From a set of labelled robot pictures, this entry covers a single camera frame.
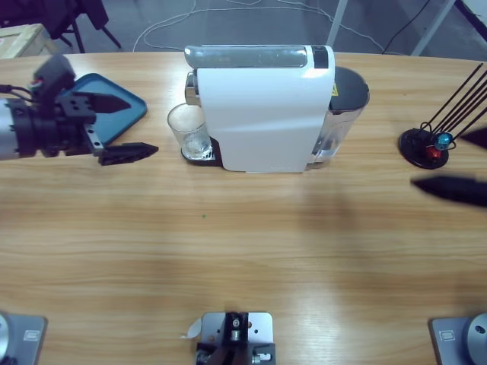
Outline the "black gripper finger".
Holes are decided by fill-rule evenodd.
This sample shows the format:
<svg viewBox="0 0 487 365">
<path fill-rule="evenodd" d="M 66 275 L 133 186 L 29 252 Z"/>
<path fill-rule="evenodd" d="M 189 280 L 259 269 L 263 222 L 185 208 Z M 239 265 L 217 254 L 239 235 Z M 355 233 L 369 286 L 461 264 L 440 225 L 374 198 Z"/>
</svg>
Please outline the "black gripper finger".
<svg viewBox="0 0 487 365">
<path fill-rule="evenodd" d="M 478 147 L 487 147 L 487 128 L 483 127 L 471 132 L 467 132 L 460 138 Z"/>
<path fill-rule="evenodd" d="M 429 195 L 444 200 L 486 207 L 486 182 L 474 178 L 434 175 L 412 179 L 411 184 Z"/>
</svg>

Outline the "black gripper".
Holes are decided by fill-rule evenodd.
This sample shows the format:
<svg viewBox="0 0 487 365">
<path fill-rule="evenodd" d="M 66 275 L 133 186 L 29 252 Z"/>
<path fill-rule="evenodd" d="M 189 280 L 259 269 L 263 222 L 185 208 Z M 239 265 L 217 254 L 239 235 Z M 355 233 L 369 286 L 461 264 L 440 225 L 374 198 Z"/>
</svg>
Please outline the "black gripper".
<svg viewBox="0 0 487 365">
<path fill-rule="evenodd" d="M 92 154 L 101 166 L 134 163 L 159 151 L 143 142 L 103 148 L 94 132 L 96 113 L 117 113 L 130 104 L 112 94 L 75 92 L 42 108 L 17 98 L 7 99 L 7 157 L 28 158 Z"/>
</svg>

